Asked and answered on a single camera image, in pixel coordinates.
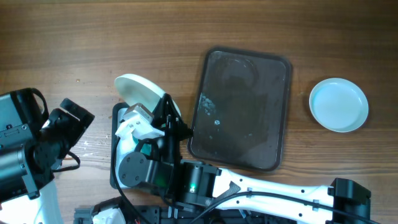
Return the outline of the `green and yellow sponge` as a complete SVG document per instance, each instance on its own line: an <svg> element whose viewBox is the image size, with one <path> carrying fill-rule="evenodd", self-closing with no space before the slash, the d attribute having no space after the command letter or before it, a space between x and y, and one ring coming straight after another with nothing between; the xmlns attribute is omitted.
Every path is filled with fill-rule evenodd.
<svg viewBox="0 0 398 224"><path fill-rule="evenodd" d="M134 152L141 152L147 156L151 155L153 139L137 140Z"/></svg>

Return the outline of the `white plate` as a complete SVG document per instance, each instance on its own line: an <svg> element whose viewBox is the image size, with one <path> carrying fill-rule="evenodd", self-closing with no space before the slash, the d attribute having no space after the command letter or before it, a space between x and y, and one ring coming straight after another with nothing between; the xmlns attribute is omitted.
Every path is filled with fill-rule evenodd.
<svg viewBox="0 0 398 224"><path fill-rule="evenodd" d="M120 97L129 105L141 104L142 109L151 116L166 92L150 80L127 73L117 77L114 85Z"/></svg>
<svg viewBox="0 0 398 224"><path fill-rule="evenodd" d="M310 112L324 128L337 133L359 129L369 115L369 103L359 86L343 78L317 83L308 99Z"/></svg>

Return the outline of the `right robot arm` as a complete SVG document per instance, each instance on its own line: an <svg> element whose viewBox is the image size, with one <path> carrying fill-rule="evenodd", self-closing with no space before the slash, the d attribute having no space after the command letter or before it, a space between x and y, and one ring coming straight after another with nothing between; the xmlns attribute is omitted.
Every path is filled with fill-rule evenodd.
<svg viewBox="0 0 398 224"><path fill-rule="evenodd" d="M193 130L168 94L155 99L153 110L140 103L126 106L113 131L115 187L157 195L173 208L192 212L192 223L213 210L257 212L297 223L371 222L371 193L352 180L294 186L183 159L179 144Z"/></svg>

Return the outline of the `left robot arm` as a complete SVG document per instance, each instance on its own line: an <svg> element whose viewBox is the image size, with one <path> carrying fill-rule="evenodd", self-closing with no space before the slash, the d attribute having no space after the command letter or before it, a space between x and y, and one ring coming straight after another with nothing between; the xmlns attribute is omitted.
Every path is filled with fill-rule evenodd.
<svg viewBox="0 0 398 224"><path fill-rule="evenodd" d="M43 94L1 95L1 223L62 223L55 174L76 170L71 152L94 115L65 98L50 111Z"/></svg>

